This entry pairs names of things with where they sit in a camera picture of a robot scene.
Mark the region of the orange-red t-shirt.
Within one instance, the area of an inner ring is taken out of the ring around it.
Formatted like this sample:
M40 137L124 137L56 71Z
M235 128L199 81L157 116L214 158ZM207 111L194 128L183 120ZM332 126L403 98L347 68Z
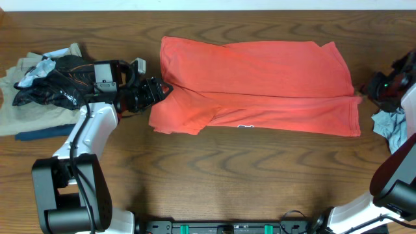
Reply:
M156 132L197 135L216 126L361 134L361 98L334 42L214 45L166 36L160 64L174 89L151 109Z

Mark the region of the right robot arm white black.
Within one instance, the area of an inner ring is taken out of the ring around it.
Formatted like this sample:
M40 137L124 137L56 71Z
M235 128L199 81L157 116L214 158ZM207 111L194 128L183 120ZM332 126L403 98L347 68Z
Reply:
M415 51L394 61L392 72L378 72L362 89L381 110L402 108L407 140L376 171L369 192L321 214L309 233L380 233L395 222L412 229L415 219Z

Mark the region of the light blue-grey garment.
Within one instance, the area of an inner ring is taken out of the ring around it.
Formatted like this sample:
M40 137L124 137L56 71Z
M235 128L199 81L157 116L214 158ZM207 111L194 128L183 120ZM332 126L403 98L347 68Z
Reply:
M372 115L374 121L373 131L388 141L392 154L407 141L407 125L404 109L398 108L395 112L380 110Z

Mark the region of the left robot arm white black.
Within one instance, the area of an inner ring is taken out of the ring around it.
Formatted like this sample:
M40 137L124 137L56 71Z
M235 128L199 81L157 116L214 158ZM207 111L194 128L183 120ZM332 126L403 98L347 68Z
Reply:
M52 157L32 166L32 182L43 233L134 233L131 211L113 207L99 158L125 111L143 112L167 98L172 85L143 78L146 62L104 60L78 68L52 70L72 85L75 75L91 73L91 91L79 90L80 117Z

